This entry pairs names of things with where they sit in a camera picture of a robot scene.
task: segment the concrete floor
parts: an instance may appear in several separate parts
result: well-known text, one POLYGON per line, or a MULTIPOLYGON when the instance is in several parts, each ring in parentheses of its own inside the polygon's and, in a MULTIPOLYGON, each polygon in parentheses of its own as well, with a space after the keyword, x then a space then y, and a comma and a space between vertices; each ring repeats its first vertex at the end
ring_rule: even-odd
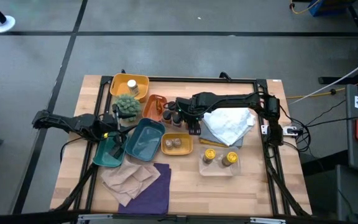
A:
MULTIPOLYGON (((16 18, 14 31, 72 31, 81 1, 0 0, 16 18)), ((300 10, 307 4, 297 3, 300 10)), ((355 5, 358 13, 358 1, 355 5)), ((287 0, 89 0, 80 31, 357 32, 350 15, 294 15, 287 0)), ((31 121, 48 103, 70 36, 0 36, 0 214, 9 213, 36 131, 31 121)), ((282 79, 287 96, 321 88, 320 76, 341 76, 358 64, 358 38, 223 36, 78 36, 54 113, 72 116, 84 75, 282 79)), ((305 123, 343 99, 343 93, 290 106, 305 123)), ((322 120, 345 117, 344 105, 322 120)), ((345 123, 311 130, 315 156, 346 148, 345 123)), ((24 212, 49 208, 67 140, 51 129, 24 212)))

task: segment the wooden tabletop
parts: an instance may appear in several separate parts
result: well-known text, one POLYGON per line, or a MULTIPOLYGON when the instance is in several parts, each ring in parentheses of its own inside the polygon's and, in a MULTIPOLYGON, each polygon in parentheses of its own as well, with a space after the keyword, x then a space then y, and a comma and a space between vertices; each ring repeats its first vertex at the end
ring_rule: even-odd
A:
MULTIPOLYGON (((84 77, 75 116, 93 113, 100 80, 100 75, 84 77)), ((267 84, 269 94, 279 98, 280 104, 288 113, 281 80, 267 80, 267 84)), ((190 98, 202 91, 210 91, 217 95, 233 95, 252 93, 254 89, 251 84, 238 83, 150 82, 149 86, 149 95, 162 95, 168 101, 174 101, 178 96, 190 98)), ((104 89, 101 113, 107 94, 108 85, 104 89)), ((282 126, 289 123, 288 118, 281 116, 280 124, 282 126)), ((172 169, 168 213, 176 215, 271 216, 272 208, 259 128, 257 122, 244 138, 243 146, 239 150, 242 171, 241 175, 235 177, 203 177, 200 175, 198 150, 205 145, 201 145, 196 136, 193 136, 194 150, 189 155, 167 156, 159 149, 153 162, 170 164, 172 169)), ((71 133, 69 140, 77 137, 71 133)), ((284 137, 284 141, 295 144, 295 140, 289 137, 284 137)), ((59 206, 78 183, 85 147, 86 141, 80 140, 65 148, 50 208, 59 206)), ((95 151, 96 146, 93 148, 92 155, 95 154, 95 151)), ((284 145, 280 146, 280 155, 287 188, 302 208, 311 213, 298 152, 290 146, 284 145)), ((99 175, 100 172, 96 180, 91 211, 93 213, 116 213, 118 202, 102 186, 99 175)), ((278 209, 280 213, 283 213, 280 191, 277 186, 275 188, 278 209)), ((85 207, 87 193, 88 184, 84 187, 80 208, 85 207)))

